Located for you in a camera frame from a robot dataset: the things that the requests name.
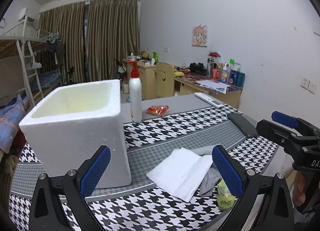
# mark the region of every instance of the red bottle cap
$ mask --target red bottle cap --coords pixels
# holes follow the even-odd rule
[[[139,70],[137,69],[137,61],[129,61],[127,62],[127,64],[132,64],[133,65],[133,69],[131,71],[131,78],[139,78],[140,74],[139,74]]]

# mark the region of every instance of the human hand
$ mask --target human hand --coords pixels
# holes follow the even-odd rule
[[[304,185],[305,185],[305,180],[304,176],[302,175],[301,171],[296,172],[296,176],[294,178],[294,183],[293,183],[293,203],[299,207],[301,206],[305,200],[306,200],[306,194],[304,193]]]

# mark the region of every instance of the black phone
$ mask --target black phone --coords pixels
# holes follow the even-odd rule
[[[235,126],[239,128],[239,130],[241,130],[241,132],[247,138],[254,138],[259,136],[256,128],[246,118],[244,118],[242,114],[229,113],[228,118],[235,124]]]

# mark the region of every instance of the snack package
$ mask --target snack package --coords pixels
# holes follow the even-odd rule
[[[221,210],[225,210],[228,208],[231,208],[235,202],[235,198],[233,195],[231,195],[226,183],[224,182],[224,180],[222,179],[219,183],[218,183],[218,207]]]
[[[169,106],[167,105],[152,105],[147,109],[147,113],[155,116],[163,116],[168,109]]]

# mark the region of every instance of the curtain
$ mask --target curtain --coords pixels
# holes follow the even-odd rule
[[[110,78],[116,60],[138,55],[137,0],[91,1],[86,46],[89,81]]]
[[[57,33],[66,47],[66,59],[62,69],[65,78],[66,71],[75,67],[74,79],[78,83],[84,80],[84,39],[83,39],[84,2],[57,7],[40,14],[39,29]],[[42,51],[37,55],[38,62],[42,64],[41,72],[57,69],[54,54]]]

